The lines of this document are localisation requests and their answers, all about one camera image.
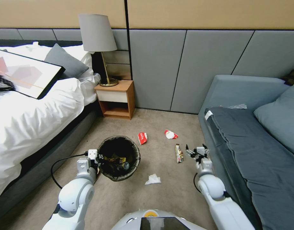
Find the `black trash bag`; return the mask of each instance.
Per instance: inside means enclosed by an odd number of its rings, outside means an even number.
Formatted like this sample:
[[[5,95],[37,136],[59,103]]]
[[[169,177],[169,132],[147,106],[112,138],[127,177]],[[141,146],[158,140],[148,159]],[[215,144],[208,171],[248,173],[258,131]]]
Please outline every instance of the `black trash bag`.
[[[102,174],[113,181],[122,181],[132,176],[141,160],[137,145],[126,136],[112,136],[105,139],[98,148],[98,154],[108,159],[125,157],[126,162],[129,163],[127,170],[119,170],[115,163],[108,161],[99,166]]]

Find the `beige wall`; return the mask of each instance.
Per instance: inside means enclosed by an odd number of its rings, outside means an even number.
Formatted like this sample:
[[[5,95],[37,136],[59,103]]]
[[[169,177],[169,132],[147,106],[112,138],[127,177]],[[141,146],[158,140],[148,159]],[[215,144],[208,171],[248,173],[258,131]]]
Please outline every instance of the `beige wall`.
[[[294,29],[294,0],[128,0],[130,28]]]
[[[126,28],[124,0],[0,0],[0,28],[79,28],[79,13],[109,17]]]

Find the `gray pillow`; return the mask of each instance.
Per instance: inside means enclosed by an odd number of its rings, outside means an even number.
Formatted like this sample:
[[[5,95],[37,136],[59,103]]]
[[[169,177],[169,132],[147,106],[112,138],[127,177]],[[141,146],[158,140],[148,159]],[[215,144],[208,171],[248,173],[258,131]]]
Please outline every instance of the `gray pillow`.
[[[61,75],[60,79],[79,78],[80,75],[89,68],[87,65],[68,54],[57,43],[49,51],[44,61],[63,66],[65,68],[65,71]]]
[[[294,85],[280,97],[254,111],[263,127],[294,153]]]

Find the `table lamp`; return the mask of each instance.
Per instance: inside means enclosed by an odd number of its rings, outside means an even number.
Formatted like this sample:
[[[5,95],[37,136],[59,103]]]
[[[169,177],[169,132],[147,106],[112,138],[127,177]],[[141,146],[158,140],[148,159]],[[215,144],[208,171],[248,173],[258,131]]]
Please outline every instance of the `table lamp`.
[[[100,14],[79,14],[79,24],[85,51],[101,52],[106,76],[101,76],[101,86],[114,86],[118,80],[109,78],[103,52],[117,50],[109,18]]]

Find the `display screen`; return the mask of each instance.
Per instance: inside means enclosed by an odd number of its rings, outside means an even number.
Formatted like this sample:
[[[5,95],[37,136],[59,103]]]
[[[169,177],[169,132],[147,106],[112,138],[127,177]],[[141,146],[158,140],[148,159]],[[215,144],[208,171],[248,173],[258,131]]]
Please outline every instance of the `display screen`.
[[[140,230],[190,230],[175,217],[142,217]]]

